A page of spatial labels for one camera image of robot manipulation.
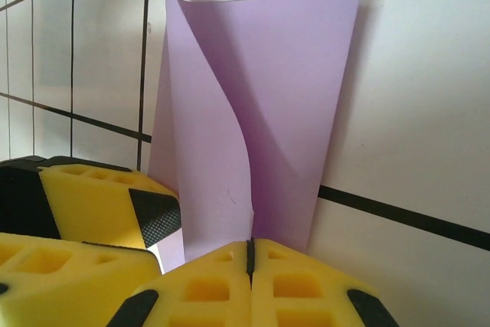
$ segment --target purple paper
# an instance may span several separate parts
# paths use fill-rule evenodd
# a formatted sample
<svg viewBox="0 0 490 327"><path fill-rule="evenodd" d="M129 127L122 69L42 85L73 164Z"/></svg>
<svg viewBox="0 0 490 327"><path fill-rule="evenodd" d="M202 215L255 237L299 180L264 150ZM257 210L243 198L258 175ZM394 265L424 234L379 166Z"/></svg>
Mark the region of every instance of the purple paper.
<svg viewBox="0 0 490 327"><path fill-rule="evenodd" d="M358 2L166 0L149 174L177 178L186 260L252 219L254 237L305 250Z"/></svg>

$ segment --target lavender paper sheet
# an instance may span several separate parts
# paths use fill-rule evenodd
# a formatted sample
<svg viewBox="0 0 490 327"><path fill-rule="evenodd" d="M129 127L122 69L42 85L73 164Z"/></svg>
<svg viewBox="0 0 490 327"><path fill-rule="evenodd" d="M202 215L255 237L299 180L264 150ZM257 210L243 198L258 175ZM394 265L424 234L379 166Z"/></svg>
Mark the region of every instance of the lavender paper sheet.
<svg viewBox="0 0 490 327"><path fill-rule="evenodd" d="M305 251L358 3L166 0L149 175L186 260L251 234Z"/></svg>

